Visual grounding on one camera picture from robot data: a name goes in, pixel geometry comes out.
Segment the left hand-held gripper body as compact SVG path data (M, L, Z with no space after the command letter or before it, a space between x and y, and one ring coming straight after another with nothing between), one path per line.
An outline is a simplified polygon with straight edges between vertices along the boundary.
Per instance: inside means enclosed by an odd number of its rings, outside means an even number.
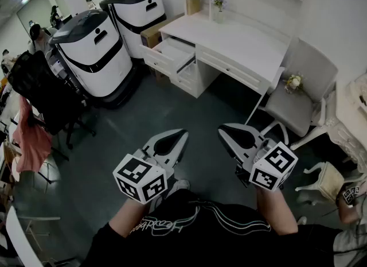
M168 190L177 161L178 148L163 154L147 145L134 154L127 154L114 169L113 176L123 194L147 204Z

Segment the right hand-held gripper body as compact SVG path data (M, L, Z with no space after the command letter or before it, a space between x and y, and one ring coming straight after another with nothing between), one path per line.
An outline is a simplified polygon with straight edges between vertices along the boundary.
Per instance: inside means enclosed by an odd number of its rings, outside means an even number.
M254 184L274 192L289 177L298 157L282 142L270 138L247 138L235 141L239 162L236 176L248 186Z

